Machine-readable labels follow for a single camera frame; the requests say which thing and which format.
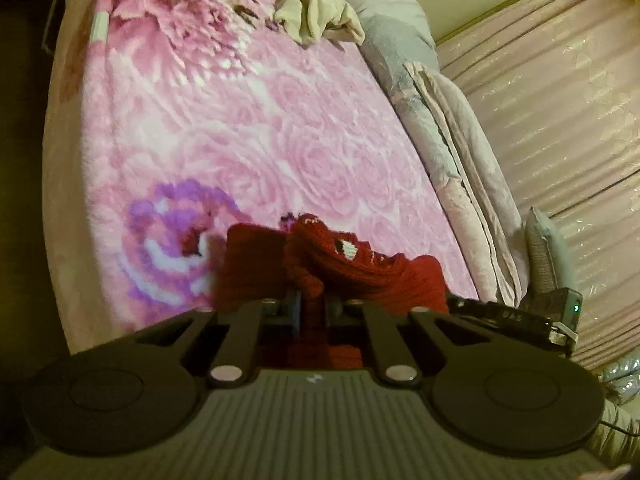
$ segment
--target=folded blanket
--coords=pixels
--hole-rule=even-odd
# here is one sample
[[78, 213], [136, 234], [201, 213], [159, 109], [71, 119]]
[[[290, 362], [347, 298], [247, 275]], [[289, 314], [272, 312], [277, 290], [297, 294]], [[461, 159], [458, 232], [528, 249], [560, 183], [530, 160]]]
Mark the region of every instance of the folded blanket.
[[522, 218], [471, 106], [449, 79], [422, 63], [405, 65], [456, 162], [489, 243], [500, 299], [518, 306], [529, 285]]
[[[437, 99], [434, 101], [434, 112], [426, 105], [426, 98], [418, 91], [414, 78], [405, 67], [410, 61], [416, 67], [439, 73], [434, 41], [424, 11], [415, 0], [346, 1], [358, 13], [366, 33], [362, 55], [389, 96], [429, 173], [478, 297], [483, 301], [501, 300], [517, 305], [529, 280], [522, 220], [512, 207], [513, 198], [484, 132], [455, 85], [443, 82], [441, 93], [447, 97], [443, 105], [438, 105]], [[439, 114], [438, 123], [434, 120], [436, 113]], [[457, 131], [463, 126], [463, 130], [469, 127], [475, 133], [472, 149], [478, 153], [479, 160], [474, 164], [477, 170], [474, 177], [486, 186], [490, 199], [500, 202], [492, 206], [492, 212], [481, 207], [478, 200], [472, 200], [473, 190], [468, 186], [468, 175], [457, 148], [454, 146], [452, 151], [440, 131], [441, 127], [448, 128], [450, 119], [452, 127], [458, 126]], [[497, 246], [496, 236], [500, 238]]]
[[358, 15], [344, 0], [277, 0], [273, 19], [300, 44], [330, 40], [361, 45], [364, 31]]

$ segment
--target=gray pillow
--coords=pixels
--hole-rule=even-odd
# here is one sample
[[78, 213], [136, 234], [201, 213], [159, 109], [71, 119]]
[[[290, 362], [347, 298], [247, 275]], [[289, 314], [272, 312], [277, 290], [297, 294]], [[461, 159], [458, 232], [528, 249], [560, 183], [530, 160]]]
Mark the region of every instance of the gray pillow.
[[385, 16], [398, 20], [415, 29], [415, 33], [435, 49], [435, 42], [429, 30], [429, 21], [420, 4], [415, 0], [345, 0], [358, 13], [360, 24], [367, 33], [369, 20]]
[[416, 32], [413, 25], [383, 15], [373, 16], [366, 23], [360, 51], [392, 100], [399, 91], [415, 88], [405, 63], [420, 62], [440, 71], [435, 49]]
[[543, 294], [566, 286], [577, 290], [569, 247], [555, 224], [542, 211], [532, 207], [525, 234], [533, 292]]

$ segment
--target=fabric fold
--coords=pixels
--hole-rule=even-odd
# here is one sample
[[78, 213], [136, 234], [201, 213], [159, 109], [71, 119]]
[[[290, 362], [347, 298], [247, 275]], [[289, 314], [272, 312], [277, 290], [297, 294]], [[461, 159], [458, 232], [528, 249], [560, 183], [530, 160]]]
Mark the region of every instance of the fabric fold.
[[358, 15], [344, 0], [276, 0], [273, 19], [300, 44], [324, 37], [361, 45], [365, 37]]
[[522, 218], [495, 155], [459, 88], [422, 63], [405, 68], [440, 128], [482, 224], [499, 299], [517, 306], [529, 285], [529, 263]]
[[436, 190], [436, 195], [447, 213], [456, 238], [461, 241], [460, 249], [478, 290], [478, 297], [482, 301], [497, 301], [498, 281], [494, 267], [488, 265], [492, 256], [495, 256], [495, 248], [489, 245], [484, 236], [482, 222], [462, 180], [460, 177], [451, 177]]

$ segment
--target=bed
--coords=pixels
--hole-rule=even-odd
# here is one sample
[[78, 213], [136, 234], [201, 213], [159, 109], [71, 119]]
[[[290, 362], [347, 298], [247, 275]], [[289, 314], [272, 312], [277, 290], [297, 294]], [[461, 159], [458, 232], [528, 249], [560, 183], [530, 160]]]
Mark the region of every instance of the bed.
[[298, 46], [270, 20], [274, 0], [65, 1], [43, 208], [72, 352], [210, 305], [229, 226], [288, 213], [432, 254], [450, 290], [476, 297], [354, 44]]

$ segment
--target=beige cloth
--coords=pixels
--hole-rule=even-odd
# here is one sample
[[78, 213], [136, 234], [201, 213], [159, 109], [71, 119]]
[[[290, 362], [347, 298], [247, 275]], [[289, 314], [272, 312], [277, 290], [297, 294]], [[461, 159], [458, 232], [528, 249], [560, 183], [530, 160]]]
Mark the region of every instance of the beige cloth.
[[440, 127], [482, 224], [499, 299], [518, 306], [529, 286], [522, 218], [484, 132], [450, 80], [421, 63], [406, 63], [405, 67]]
[[[370, 43], [370, 38], [371, 35], [365, 42], [365, 47]], [[372, 66], [375, 66], [375, 60], [376, 57], [373, 56], [367, 59]], [[409, 73], [405, 73], [406, 79], [398, 78], [393, 85], [402, 88], [410, 84], [411, 88], [400, 89], [392, 94], [391, 102], [420, 155], [433, 189], [449, 219], [478, 298], [481, 301], [497, 301], [498, 285], [482, 222], [465, 191], [456, 162], [442, 138], [433, 114], [415, 88]]]
[[[601, 420], [629, 433], [640, 432], [640, 421], [608, 400], [605, 402]], [[640, 437], [628, 436], [599, 424], [587, 443], [587, 449], [608, 467], [637, 463], [640, 460]]]
[[344, 0], [276, 0], [273, 19], [300, 44], [329, 40], [361, 45], [364, 31], [353, 7]]
[[521, 214], [558, 225], [584, 296], [573, 359], [640, 344], [640, 4], [522, 0], [438, 46]]

